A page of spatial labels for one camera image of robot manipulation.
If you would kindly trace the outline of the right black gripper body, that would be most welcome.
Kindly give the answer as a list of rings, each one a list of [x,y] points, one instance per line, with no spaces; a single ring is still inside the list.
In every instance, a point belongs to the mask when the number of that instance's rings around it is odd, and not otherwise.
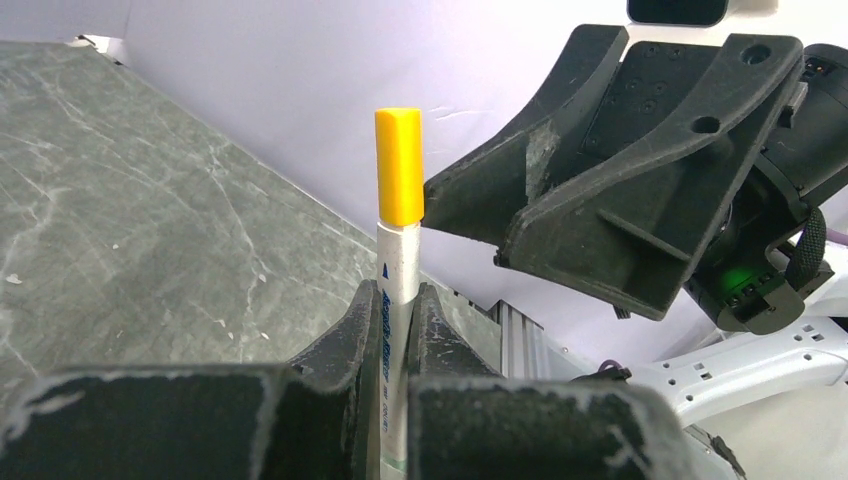
[[[627,53],[584,147],[604,183],[582,203],[582,260],[612,304],[661,318],[683,287],[736,260],[734,201],[801,52],[796,39],[729,39]]]

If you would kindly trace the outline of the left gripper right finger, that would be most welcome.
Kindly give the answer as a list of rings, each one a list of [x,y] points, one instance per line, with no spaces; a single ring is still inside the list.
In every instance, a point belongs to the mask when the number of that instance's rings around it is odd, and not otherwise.
[[[453,331],[430,284],[412,318],[409,478],[696,477],[680,422],[655,391],[596,377],[502,377]]]

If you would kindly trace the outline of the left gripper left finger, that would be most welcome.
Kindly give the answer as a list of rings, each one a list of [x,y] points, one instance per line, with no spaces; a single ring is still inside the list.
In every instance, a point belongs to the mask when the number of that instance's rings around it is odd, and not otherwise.
[[[282,363],[84,366],[1,429],[5,479],[375,479],[377,285]]]

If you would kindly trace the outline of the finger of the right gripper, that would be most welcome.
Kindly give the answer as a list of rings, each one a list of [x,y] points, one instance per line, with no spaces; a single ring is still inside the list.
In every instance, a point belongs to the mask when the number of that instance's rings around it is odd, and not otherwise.
[[[802,52],[785,35],[633,44],[579,163],[518,212],[497,263],[664,318],[794,90]]]
[[[502,246],[513,217],[581,145],[628,41],[622,26],[576,27],[521,111],[426,181],[424,227]]]

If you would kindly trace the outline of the silver marker pen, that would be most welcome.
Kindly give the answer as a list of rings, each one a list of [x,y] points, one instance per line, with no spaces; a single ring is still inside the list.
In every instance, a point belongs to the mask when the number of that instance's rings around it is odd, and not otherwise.
[[[381,367],[381,479],[404,479],[407,464],[408,361],[412,307],[418,295],[420,226],[377,224]]]

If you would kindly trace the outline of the yellow pen cap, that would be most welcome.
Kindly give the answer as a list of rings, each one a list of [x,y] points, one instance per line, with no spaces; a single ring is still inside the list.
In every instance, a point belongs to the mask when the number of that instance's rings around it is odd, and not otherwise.
[[[379,218],[406,227],[424,216],[422,113],[416,108],[375,112]]]

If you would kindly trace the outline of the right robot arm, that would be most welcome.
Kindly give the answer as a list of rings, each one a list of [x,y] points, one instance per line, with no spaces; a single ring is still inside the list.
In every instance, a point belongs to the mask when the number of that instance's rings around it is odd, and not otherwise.
[[[686,292],[727,341],[616,377],[684,424],[847,378],[847,332],[798,326],[832,277],[821,206],[847,184],[847,53],[581,25],[498,133],[424,187],[427,228],[502,268],[661,320]]]

